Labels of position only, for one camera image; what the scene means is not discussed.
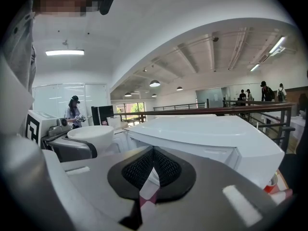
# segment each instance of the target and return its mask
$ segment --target railing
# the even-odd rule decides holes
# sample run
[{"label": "railing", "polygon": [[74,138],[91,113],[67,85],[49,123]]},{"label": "railing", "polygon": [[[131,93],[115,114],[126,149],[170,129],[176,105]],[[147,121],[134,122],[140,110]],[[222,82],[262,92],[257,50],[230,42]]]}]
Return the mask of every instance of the railing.
[{"label": "railing", "polygon": [[[292,103],[279,103],[279,102],[259,102],[259,101],[226,101],[230,103],[241,104],[245,103],[249,106],[231,106],[231,107],[224,107],[224,108],[190,108],[190,109],[171,109],[171,110],[164,110],[164,111],[146,111],[146,112],[135,112],[135,113],[118,113],[115,114],[116,116],[128,116],[128,115],[140,115],[140,121],[144,122],[145,116],[164,116],[164,115],[204,115],[204,114],[216,114],[216,115],[238,115],[244,114],[248,116],[250,119],[254,119],[257,121],[258,128],[269,128],[273,129],[273,127],[279,127],[277,132],[278,137],[273,138],[272,140],[275,141],[278,145],[281,146],[281,149],[286,152],[289,144],[290,132],[294,131],[295,129],[290,127],[291,123],[291,110],[292,110]],[[273,111],[280,111],[281,118],[276,118],[274,116],[265,114],[264,112],[273,112]],[[279,123],[274,124],[266,124],[261,120],[256,119],[255,117],[251,116],[252,113],[260,113],[264,116],[270,117],[272,119],[277,120]]]},{"label": "railing", "polygon": [[154,107],[154,111],[167,111],[167,110],[190,110],[205,108],[205,103],[189,103],[170,106]]}]

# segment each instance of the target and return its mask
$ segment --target ceiling light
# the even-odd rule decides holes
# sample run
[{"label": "ceiling light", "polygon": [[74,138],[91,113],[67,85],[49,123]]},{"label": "ceiling light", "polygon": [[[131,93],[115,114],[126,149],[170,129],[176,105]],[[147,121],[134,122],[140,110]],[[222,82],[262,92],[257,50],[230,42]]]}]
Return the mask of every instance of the ceiling light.
[{"label": "ceiling light", "polygon": [[272,54],[281,44],[282,42],[285,40],[286,37],[281,37],[280,40],[278,40],[278,42],[275,44],[275,46],[270,50],[270,54]]},{"label": "ceiling light", "polygon": [[57,55],[84,55],[84,50],[60,50],[60,51],[46,51],[48,56],[57,56]]},{"label": "ceiling light", "polygon": [[152,80],[151,83],[150,83],[150,87],[159,87],[160,86],[160,83],[158,80]]},{"label": "ceiling light", "polygon": [[252,72],[252,71],[254,71],[257,67],[259,67],[260,66],[260,64],[256,64],[256,66],[254,66],[251,70],[250,70],[250,72]]}]

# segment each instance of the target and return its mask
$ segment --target black cap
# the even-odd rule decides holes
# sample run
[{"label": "black cap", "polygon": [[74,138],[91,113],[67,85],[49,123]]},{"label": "black cap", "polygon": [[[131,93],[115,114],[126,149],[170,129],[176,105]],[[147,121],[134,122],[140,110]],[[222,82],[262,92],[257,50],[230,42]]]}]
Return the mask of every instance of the black cap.
[{"label": "black cap", "polygon": [[78,99],[79,99],[79,98],[78,98],[77,96],[73,96],[73,97],[72,97],[72,100],[77,101],[77,103],[80,103],[80,102],[78,101]]}]

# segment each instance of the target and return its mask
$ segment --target white container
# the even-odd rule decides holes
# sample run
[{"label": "white container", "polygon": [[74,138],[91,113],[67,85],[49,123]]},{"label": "white container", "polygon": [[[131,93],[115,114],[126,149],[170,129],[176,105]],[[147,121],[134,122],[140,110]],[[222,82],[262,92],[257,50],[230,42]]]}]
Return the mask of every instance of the white container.
[{"label": "white container", "polygon": [[97,151],[97,156],[109,147],[114,137],[114,128],[111,126],[89,126],[77,128],[67,133],[71,140],[86,141],[93,144]]}]

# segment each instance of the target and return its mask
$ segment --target green tree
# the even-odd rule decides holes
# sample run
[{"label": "green tree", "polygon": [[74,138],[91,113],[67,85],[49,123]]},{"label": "green tree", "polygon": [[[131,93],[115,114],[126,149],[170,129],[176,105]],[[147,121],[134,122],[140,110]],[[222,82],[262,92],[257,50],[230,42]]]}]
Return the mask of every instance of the green tree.
[{"label": "green tree", "polygon": [[134,103],[134,104],[132,105],[132,107],[130,108],[130,112],[131,112],[131,113],[138,112],[138,111],[140,111],[140,112],[143,112],[143,111],[144,111],[143,103],[139,103],[139,110],[138,110],[138,106],[137,106],[136,103]]}]

